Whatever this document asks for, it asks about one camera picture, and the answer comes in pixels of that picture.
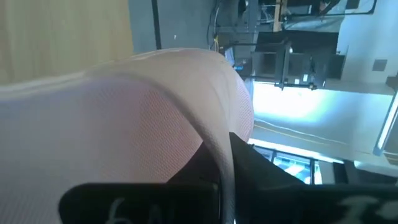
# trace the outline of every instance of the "fluorescent light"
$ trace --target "fluorescent light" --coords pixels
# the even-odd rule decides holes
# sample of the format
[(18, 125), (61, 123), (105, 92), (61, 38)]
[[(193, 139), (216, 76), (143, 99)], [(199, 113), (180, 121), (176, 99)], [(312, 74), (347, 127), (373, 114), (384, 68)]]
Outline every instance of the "fluorescent light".
[(391, 130), (392, 125), (394, 124), (394, 122), (396, 120), (396, 114), (397, 114), (397, 110), (398, 110), (397, 94), (394, 96), (394, 98), (392, 100), (393, 100), (393, 102), (392, 102), (391, 108), (388, 112), (386, 122), (384, 123), (379, 140), (377, 142), (377, 148), (380, 150), (384, 149), (384, 144), (386, 142), (387, 136)]

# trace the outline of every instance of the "window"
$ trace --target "window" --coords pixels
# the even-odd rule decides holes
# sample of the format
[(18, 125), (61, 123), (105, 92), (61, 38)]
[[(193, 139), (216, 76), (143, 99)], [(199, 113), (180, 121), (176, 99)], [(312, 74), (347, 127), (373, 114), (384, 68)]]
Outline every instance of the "window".
[(274, 164), (306, 184), (311, 184), (310, 159), (277, 152)]
[(274, 149), (254, 146), (264, 158), (306, 184), (322, 184), (319, 161)]
[(264, 156), (264, 158), (266, 158), (266, 159), (268, 159), (269, 161), (271, 161), (272, 153), (273, 153), (274, 151), (268, 150), (268, 149), (263, 149), (263, 148), (261, 148), (261, 147), (256, 147), (256, 146), (254, 146), (254, 149), (255, 149), (258, 153), (260, 153), (262, 156)]

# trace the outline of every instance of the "wooden wall panel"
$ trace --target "wooden wall panel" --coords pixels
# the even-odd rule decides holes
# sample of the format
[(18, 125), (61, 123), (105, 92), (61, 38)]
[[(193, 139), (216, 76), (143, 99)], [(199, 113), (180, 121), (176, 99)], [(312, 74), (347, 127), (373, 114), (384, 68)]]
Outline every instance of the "wooden wall panel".
[(0, 84), (130, 55), (127, 0), (0, 0)]

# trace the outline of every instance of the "wire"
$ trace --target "wire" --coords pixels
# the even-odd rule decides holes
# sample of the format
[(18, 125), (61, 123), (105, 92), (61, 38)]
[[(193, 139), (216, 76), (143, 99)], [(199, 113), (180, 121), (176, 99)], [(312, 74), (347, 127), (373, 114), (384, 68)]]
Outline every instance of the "wire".
[(218, 16), (218, 11), (220, 10), (220, 5), (221, 5), (221, 2), (218, 4), (217, 10), (216, 10), (216, 16), (214, 17), (214, 32), (213, 32), (213, 35), (215, 35), (217, 33), (217, 31), (216, 31), (217, 16)]
[(272, 123), (270, 123), (270, 122), (263, 121), (263, 120), (261, 120), (261, 119), (254, 119), (254, 120), (255, 120), (255, 121), (260, 121), (260, 122), (262, 122), (262, 123), (266, 123), (266, 124), (268, 124), (268, 125), (270, 125), (270, 126), (272, 126), (272, 127), (275, 127), (275, 128), (280, 128), (280, 129), (292, 131), (292, 132), (297, 133), (297, 134), (303, 134), (303, 135), (306, 135), (306, 136), (310, 136), (310, 137), (314, 137), (314, 138), (318, 138), (318, 139), (322, 139), (322, 140), (326, 140), (326, 141), (331, 141), (331, 142), (335, 142), (335, 143), (347, 145), (347, 143), (345, 143), (345, 142), (341, 142), (341, 141), (337, 141), (337, 140), (332, 140), (332, 139), (323, 138), (323, 137), (320, 137), (320, 136), (317, 136), (317, 135), (314, 135), (314, 134), (303, 133), (303, 132), (301, 132), (301, 131), (296, 131), (296, 130), (290, 129), (290, 128), (280, 127), (280, 126), (278, 126), (278, 125), (274, 125), (274, 124), (272, 124)]
[(298, 136), (294, 136), (294, 135), (291, 135), (291, 134), (286, 134), (286, 133), (283, 133), (283, 132), (280, 132), (280, 131), (275, 131), (275, 130), (272, 130), (272, 129), (269, 129), (269, 128), (265, 128), (265, 127), (260, 126), (260, 125), (256, 125), (255, 124), (254, 126), (258, 127), (258, 128), (261, 128), (261, 129), (268, 130), (268, 131), (272, 131), (273, 133), (283, 134), (284, 136), (288, 136), (288, 137), (291, 137), (291, 138), (300, 139), (300, 140), (307, 141), (307, 142), (312, 142), (312, 143), (315, 143), (315, 144), (321, 144), (321, 145), (324, 145), (324, 146), (329, 146), (329, 144), (326, 144), (326, 143), (323, 143), (323, 142), (313, 141), (313, 140), (301, 138), (301, 137), (298, 137)]
[[(217, 0), (214, 0), (214, 5), (213, 5), (213, 9), (210, 12), (209, 23), (207, 25), (207, 33), (206, 33), (206, 41), (207, 41), (208, 50), (211, 50), (213, 48), (213, 46), (215, 46), (215, 51), (217, 51), (217, 52), (220, 49), (220, 45), (218, 43), (218, 34), (217, 34), (217, 30), (216, 30), (217, 29), (217, 18), (218, 18), (218, 13), (220, 11), (220, 6), (221, 6), (222, 2), (223, 2), (223, 0), (218, 1), (218, 3), (217, 3)], [(209, 31), (210, 31), (211, 17), (214, 13), (215, 13), (214, 30), (213, 30), (213, 35), (212, 35), (213, 43), (210, 45)]]
[(213, 42), (213, 45), (210, 46), (209, 31), (210, 31), (211, 17), (213, 15), (214, 11), (216, 10), (216, 7), (217, 7), (217, 0), (214, 0), (213, 9), (211, 10), (210, 15), (209, 15), (209, 23), (207, 25), (207, 33), (206, 33), (206, 41), (207, 41), (208, 50), (210, 50), (214, 45), (214, 42)]

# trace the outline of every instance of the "black equipment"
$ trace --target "black equipment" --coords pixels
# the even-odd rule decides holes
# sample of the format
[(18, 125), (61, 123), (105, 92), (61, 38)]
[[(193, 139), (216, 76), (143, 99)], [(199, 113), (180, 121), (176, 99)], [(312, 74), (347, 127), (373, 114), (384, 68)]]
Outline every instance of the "black equipment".
[[(229, 136), (236, 223), (398, 222), (396, 187), (305, 185)], [(58, 209), (63, 224), (220, 223), (219, 177), (202, 145), (167, 184), (81, 185), (62, 197)]]

